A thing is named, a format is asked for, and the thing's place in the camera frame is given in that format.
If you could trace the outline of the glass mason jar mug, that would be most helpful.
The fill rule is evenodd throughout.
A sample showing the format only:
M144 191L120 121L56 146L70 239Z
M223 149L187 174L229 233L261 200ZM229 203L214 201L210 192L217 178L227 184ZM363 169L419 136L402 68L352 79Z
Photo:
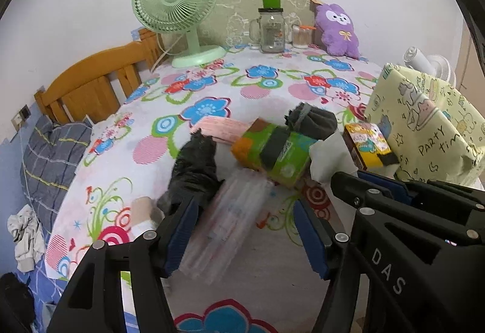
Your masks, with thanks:
M258 18L249 23L249 39L262 53L279 54L285 50L284 16L281 8L259 8Z

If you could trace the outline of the yellow patterned storage box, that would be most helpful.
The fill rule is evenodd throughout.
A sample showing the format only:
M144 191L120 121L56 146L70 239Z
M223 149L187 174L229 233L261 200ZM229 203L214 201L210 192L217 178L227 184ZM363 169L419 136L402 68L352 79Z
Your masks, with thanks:
M364 116L397 156L401 181L472 187L484 171L484 117L448 82L386 64Z

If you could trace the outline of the wooden bed headboard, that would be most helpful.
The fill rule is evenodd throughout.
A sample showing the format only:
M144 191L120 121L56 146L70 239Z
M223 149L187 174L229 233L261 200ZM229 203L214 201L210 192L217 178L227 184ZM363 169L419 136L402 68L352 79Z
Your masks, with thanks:
M89 117L98 123L120 108L111 77L119 81L124 96L141 85L137 65L155 64L161 55L157 35L140 30L140 38L123 46L102 50L62 72L47 89L35 93L35 102L51 120L66 124Z

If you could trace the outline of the wall power outlet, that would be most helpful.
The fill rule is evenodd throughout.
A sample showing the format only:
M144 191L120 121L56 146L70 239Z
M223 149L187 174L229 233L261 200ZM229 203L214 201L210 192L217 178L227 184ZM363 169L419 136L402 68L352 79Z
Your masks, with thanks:
M18 132L30 115L30 108L27 105L24 105L11 120L13 128Z

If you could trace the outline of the floral tablecloth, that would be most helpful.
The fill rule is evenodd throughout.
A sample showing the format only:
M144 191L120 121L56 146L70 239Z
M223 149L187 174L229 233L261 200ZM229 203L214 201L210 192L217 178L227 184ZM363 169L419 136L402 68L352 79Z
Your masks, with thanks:
M176 69L164 63L117 113L94 127L90 144L53 224L45 271L66 281L97 239L133 239L130 209L159 198L192 131L217 141L225 177L237 165L230 147L257 119L283 125L298 104L332 112L339 125L363 118L381 72L367 59L338 59L316 48L262 54L236 46L210 64ZM308 332L327 284L312 270L293 223L305 197L316 215L340 214L310 180L272 188L252 230L224 275L211 284L181 272L170 277L169 306L187 331Z

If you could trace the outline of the beige door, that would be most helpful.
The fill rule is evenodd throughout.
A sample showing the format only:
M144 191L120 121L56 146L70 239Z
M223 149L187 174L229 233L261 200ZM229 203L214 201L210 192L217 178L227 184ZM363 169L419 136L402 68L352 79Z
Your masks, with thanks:
M460 52L455 67L456 86L479 111L484 111L484 75L470 30L463 22Z

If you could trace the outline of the grey plaid pillow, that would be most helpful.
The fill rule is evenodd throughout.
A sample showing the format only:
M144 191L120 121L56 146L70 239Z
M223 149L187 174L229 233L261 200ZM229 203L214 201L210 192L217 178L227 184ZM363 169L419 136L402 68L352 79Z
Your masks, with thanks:
M59 124L43 115L26 143L20 169L22 191L48 233L90 144L92 128L89 118Z

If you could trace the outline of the purple plush bunny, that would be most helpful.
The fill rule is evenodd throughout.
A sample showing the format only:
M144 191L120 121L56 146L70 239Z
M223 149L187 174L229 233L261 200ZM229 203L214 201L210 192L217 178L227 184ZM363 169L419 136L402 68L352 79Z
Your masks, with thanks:
M321 42L331 56L359 59L359 41L353 21L337 4L316 6L316 28L321 32Z

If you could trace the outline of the yellow cartoon tissue pack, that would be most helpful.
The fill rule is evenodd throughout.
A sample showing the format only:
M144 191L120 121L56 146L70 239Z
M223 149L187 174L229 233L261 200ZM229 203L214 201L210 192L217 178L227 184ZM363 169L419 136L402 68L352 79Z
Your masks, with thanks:
M348 123L344 126L343 138L360 170L386 177L392 177L397 171L399 160L375 124Z

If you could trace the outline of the crumpled white grey cloth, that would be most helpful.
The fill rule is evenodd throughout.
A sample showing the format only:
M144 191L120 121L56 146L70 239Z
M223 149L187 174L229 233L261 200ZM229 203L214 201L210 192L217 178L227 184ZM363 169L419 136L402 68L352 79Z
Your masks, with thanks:
M27 273L35 269L45 253L42 225L29 205L7 219L7 230L12 236L17 269Z

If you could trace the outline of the clear plastic tissue pack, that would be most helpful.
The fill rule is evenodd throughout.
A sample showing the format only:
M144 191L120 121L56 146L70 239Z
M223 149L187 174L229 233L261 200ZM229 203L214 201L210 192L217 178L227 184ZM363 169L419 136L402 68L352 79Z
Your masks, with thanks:
M179 270L206 284L219 281L255 225L273 188L274 183L259 172L233 170L196 225Z

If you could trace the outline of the white standing fan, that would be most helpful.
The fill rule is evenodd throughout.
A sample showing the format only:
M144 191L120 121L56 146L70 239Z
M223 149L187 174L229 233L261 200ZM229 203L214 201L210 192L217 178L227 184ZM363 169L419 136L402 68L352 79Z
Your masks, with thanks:
M410 46L403 55L404 63L407 67L424 72L435 78L448 82L451 86L456 86L455 72L450 66L447 58L441 55L424 55L424 52L415 46Z

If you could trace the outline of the pink cloth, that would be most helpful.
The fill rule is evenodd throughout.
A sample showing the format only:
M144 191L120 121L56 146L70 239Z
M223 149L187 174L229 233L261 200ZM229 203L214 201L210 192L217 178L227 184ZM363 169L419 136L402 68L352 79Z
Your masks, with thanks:
M200 132L205 137L212 137L217 143L232 145L250 127L249 123L229 117L205 116L191 128L191 133Z

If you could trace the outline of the green patterned cardboard panel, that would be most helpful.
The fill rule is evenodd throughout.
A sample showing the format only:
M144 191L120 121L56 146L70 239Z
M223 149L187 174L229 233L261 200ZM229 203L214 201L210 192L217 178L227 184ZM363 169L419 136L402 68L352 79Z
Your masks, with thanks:
M292 25L313 25L310 0L280 0L280 4L287 42L291 39ZM197 28L200 42L226 47L249 43L250 22L258 18L262 7L263 0L217 0L216 7Z

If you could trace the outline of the small jar of cotton swabs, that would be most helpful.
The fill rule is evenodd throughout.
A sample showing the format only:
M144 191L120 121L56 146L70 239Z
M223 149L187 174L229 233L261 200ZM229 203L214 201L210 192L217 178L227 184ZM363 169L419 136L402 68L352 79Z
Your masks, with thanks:
M313 26L292 25L292 45L294 48L306 49L313 43L313 34L316 30Z

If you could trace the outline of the white tissue paper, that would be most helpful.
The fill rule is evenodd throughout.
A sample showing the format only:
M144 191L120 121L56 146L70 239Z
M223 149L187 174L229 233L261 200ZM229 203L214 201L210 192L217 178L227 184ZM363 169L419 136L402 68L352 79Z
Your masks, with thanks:
M329 183L337 172L355 175L358 171L340 132L311 145L309 157L310 176L318 183Z

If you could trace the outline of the black plastic bag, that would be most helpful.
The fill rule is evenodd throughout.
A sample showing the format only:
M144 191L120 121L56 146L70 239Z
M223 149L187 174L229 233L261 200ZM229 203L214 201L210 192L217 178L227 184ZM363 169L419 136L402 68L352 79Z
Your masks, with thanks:
M201 193L198 202L198 217L201 217L224 182L217 178L215 156L216 142L198 129L178 152L168 189L156 202L165 216L178 210L185 193Z

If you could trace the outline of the green cup on jar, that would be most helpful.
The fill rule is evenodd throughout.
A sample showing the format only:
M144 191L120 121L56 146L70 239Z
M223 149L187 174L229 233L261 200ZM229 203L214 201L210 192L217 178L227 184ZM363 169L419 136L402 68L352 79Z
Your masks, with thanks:
M262 7L264 9L281 8L281 0L262 0Z

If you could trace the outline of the green desk fan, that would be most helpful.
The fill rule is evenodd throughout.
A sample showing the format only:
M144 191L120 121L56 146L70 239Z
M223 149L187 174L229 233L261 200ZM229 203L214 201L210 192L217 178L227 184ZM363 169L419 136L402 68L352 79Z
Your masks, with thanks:
M187 50L172 59L176 69L208 64L225 56L219 45L201 45L197 27L216 7L217 0L132 0L136 18L145 28L159 34L181 33Z

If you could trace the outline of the beige and white sock roll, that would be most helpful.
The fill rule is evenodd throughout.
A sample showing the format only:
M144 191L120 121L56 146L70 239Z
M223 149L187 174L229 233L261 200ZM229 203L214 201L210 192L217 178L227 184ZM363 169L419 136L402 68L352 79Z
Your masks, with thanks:
M149 230L157 230L164 213L150 197L139 197L131 205L131 231L137 239Z

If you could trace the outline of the dark grey sock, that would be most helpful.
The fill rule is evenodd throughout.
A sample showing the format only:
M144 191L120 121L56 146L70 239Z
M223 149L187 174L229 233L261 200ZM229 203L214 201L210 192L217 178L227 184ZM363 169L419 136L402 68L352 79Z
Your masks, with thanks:
M289 111L285 116L285 124L291 131L315 140L327 139L338 128L332 112L303 102Z

